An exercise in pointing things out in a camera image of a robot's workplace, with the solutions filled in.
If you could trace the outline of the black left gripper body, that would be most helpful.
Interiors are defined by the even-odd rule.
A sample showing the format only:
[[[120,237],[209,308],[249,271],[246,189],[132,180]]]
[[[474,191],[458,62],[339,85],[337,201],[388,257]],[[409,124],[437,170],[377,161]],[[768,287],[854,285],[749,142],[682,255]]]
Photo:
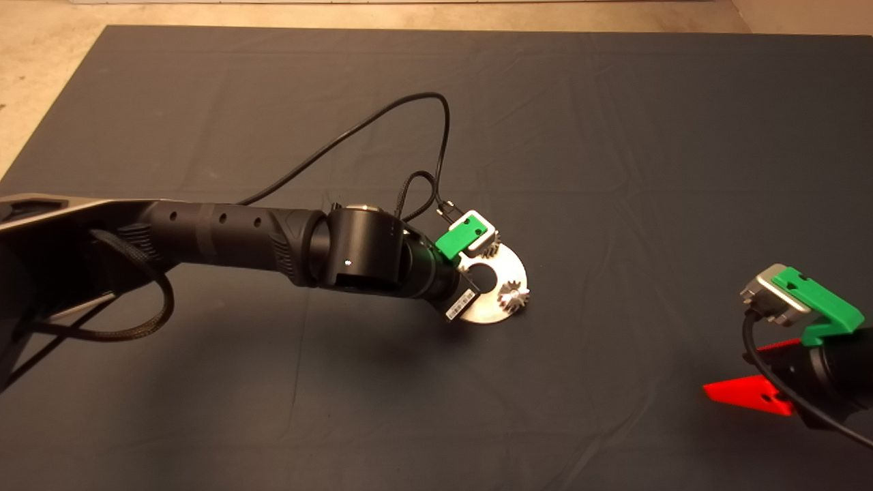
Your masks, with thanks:
[[[423,299],[443,321],[454,323],[480,298],[482,289],[471,279],[459,256],[447,258],[433,243],[428,249],[433,258],[433,276]]]

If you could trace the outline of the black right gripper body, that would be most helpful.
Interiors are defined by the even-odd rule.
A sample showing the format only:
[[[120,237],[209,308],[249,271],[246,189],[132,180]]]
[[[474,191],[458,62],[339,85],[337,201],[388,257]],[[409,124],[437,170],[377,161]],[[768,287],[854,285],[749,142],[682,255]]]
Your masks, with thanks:
[[[872,329],[827,338],[820,347],[778,349],[764,361],[790,389],[839,423],[872,407]]]

